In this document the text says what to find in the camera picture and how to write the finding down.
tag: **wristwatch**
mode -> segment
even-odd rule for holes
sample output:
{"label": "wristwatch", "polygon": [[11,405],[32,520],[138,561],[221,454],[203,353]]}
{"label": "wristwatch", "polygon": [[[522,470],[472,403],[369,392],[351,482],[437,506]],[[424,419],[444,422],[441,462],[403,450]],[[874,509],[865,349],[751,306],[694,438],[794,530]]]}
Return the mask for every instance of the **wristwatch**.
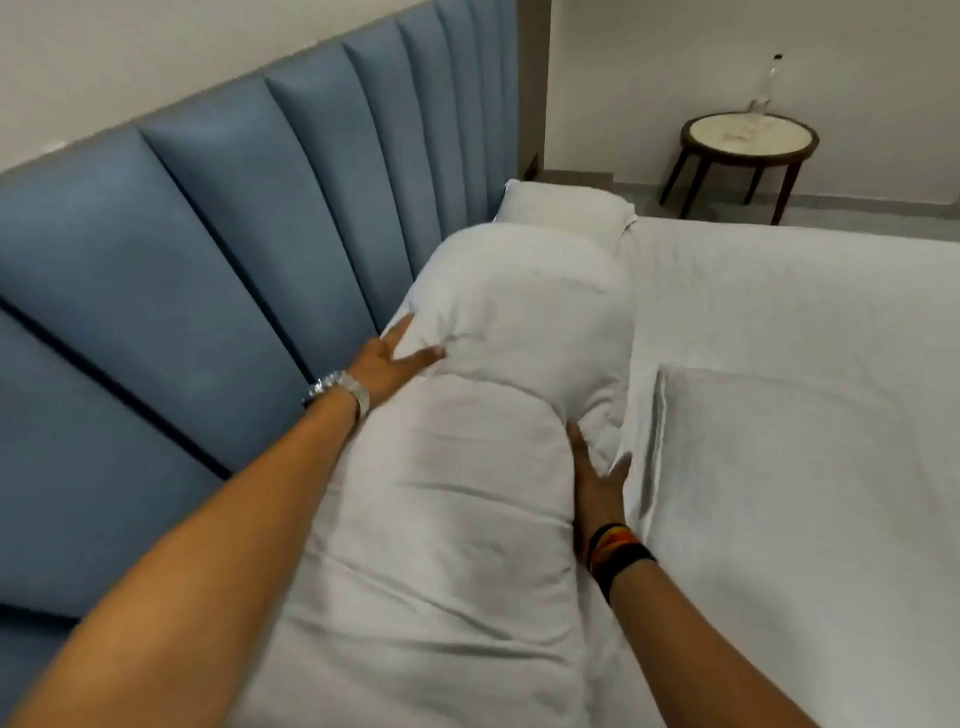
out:
{"label": "wristwatch", "polygon": [[347,372],[334,372],[323,379],[318,379],[315,384],[311,384],[310,389],[306,392],[306,397],[303,398],[303,408],[309,407],[317,397],[329,392],[334,387],[343,387],[354,396],[360,410],[357,422],[363,420],[370,412],[370,392]]}

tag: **pillow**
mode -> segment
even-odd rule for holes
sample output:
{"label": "pillow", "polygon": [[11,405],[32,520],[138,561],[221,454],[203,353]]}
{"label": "pillow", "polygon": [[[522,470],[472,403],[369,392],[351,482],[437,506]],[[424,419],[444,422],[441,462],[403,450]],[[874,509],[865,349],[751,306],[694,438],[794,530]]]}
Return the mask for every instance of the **pillow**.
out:
{"label": "pillow", "polygon": [[438,249],[409,309],[396,355],[447,359],[341,457],[231,724],[583,726],[562,416],[615,455],[629,286],[588,240],[486,225]]}
{"label": "pillow", "polygon": [[821,725],[955,724],[960,570],[898,404],[681,369],[658,387],[647,542],[707,619]]}
{"label": "pillow", "polygon": [[636,220],[634,206],[611,192],[543,182],[507,182],[498,223],[519,223],[589,238],[611,251]]}

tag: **headboard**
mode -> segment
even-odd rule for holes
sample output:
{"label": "headboard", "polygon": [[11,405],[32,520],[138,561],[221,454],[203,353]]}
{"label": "headboard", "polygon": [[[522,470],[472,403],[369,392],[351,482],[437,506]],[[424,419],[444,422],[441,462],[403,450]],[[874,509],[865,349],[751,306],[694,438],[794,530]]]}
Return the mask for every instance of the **headboard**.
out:
{"label": "headboard", "polygon": [[0,721],[516,145],[515,0],[436,0],[0,177]]}

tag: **round side table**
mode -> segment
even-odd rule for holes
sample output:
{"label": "round side table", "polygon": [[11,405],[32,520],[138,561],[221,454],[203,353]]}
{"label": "round side table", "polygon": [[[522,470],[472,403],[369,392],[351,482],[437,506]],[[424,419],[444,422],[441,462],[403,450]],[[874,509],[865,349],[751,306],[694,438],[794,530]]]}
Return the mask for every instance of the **round side table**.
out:
{"label": "round side table", "polygon": [[714,162],[755,169],[744,205],[753,201],[756,188],[767,167],[785,166],[787,170],[783,178],[783,188],[780,190],[771,223],[779,225],[793,192],[793,185],[800,175],[800,168],[817,150],[820,136],[806,124],[785,116],[716,113],[686,122],[680,134],[680,143],[680,158],[660,196],[661,205],[666,204],[690,155],[699,157],[700,165],[686,195],[684,209],[680,213],[681,219],[689,216],[704,178]]}

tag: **grey floor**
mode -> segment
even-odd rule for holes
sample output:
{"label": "grey floor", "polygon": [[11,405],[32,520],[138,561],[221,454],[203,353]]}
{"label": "grey floor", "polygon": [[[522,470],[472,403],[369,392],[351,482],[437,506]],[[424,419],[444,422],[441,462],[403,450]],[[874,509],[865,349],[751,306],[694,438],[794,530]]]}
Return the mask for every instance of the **grey floor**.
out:
{"label": "grey floor", "polygon": [[[617,185],[614,190],[636,206],[636,214],[648,217],[678,217],[686,190],[678,189],[666,207],[661,207],[658,193],[651,188],[633,185]],[[773,205],[750,206],[719,203],[710,200],[697,201],[690,213],[691,220],[706,220],[719,223],[755,223],[768,225],[773,218]],[[788,207],[783,215],[783,225],[801,228],[824,228],[827,230],[871,232],[896,237],[920,237],[931,240],[960,242],[960,219],[946,219],[928,215],[898,215],[879,211],[816,207],[810,203]]]}

